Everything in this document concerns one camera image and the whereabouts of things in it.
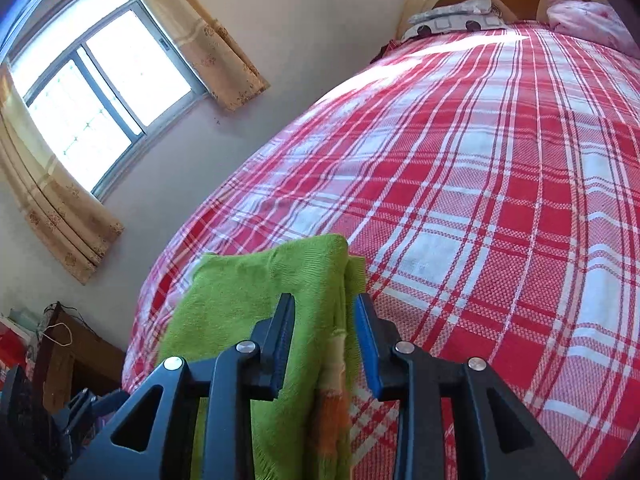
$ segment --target wall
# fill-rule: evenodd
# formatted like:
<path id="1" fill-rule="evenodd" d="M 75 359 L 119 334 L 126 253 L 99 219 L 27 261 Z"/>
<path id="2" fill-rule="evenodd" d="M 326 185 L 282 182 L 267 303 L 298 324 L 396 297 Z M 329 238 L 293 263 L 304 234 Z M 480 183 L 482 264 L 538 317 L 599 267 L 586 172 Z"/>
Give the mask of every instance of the wall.
<path id="1" fill-rule="evenodd" d="M 188 215 L 313 101 L 362 69 L 394 34 L 404 0 L 200 0 L 272 87 L 234 114 L 196 104 L 107 198 L 126 230 L 90 282 L 48 253 L 0 183 L 0 309 L 60 300 L 125 348 L 148 270 Z"/>

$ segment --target green towel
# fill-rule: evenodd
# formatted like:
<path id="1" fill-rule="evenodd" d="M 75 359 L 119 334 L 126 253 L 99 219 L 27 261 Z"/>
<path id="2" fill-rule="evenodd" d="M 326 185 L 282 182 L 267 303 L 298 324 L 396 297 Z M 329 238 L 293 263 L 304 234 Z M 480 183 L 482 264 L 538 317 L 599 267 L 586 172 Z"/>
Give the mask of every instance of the green towel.
<path id="1" fill-rule="evenodd" d="M 353 301 L 364 292 L 364 258 L 322 235 L 242 256 L 206 254 L 159 346 L 196 361 L 247 339 L 280 294 L 296 300 L 284 387 L 274 402 L 252 401 L 258 480 L 348 479 L 348 405 L 360 366 Z M 200 403 L 191 477 L 200 477 L 206 401 Z"/>

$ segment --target white cord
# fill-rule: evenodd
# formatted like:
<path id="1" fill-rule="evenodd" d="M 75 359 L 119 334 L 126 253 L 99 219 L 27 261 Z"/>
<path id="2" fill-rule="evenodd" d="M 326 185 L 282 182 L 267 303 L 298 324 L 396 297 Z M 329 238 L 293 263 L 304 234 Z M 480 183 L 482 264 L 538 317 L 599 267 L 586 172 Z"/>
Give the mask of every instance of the white cord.
<path id="1" fill-rule="evenodd" d="M 63 325 L 66 330 L 69 332 L 69 342 L 65 345 L 63 345 L 62 343 L 59 343 L 58 341 L 56 341 L 55 339 L 53 339 L 52 337 L 49 337 L 45 332 L 49 329 L 49 328 L 55 328 L 58 325 Z M 66 325 L 66 323 L 63 323 L 62 321 L 60 321 L 59 323 L 56 323 L 55 325 L 49 325 L 46 327 L 46 329 L 44 329 L 44 332 L 42 332 L 42 335 L 44 337 L 46 337 L 47 339 L 53 341 L 56 345 L 60 345 L 60 346 L 69 346 L 72 345 L 74 342 L 74 335 L 71 333 L 71 329 Z"/>

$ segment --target beige curtain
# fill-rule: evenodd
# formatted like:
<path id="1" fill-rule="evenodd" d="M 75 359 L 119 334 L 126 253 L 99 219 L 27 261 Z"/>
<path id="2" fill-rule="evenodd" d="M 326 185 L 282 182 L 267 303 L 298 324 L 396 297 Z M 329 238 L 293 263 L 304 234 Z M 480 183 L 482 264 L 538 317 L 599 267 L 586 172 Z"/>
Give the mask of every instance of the beige curtain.
<path id="1" fill-rule="evenodd" d="M 0 180 L 8 182 L 47 249 L 86 283 L 122 232 L 122 224 L 56 158 L 15 89 L 6 63 L 0 65 Z"/>
<path id="2" fill-rule="evenodd" d="M 269 83 L 218 20 L 197 0 L 142 0 L 210 94 L 235 110 Z"/>

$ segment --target red and white plaid blanket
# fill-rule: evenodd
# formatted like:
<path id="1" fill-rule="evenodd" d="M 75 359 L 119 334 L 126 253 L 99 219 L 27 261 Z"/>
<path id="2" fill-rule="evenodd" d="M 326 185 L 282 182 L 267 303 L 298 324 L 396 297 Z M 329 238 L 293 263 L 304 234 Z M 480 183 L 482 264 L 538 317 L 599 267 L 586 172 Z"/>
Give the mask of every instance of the red and white plaid blanket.
<path id="1" fill-rule="evenodd" d="M 340 233 L 380 317 L 432 355 L 486 358 L 603 479 L 640 420 L 639 110 L 639 61 L 539 25 L 388 52 L 175 235 L 142 288 L 124 387 L 152 370 L 202 253 Z M 356 478 L 391 478 L 397 416 L 360 381 Z"/>

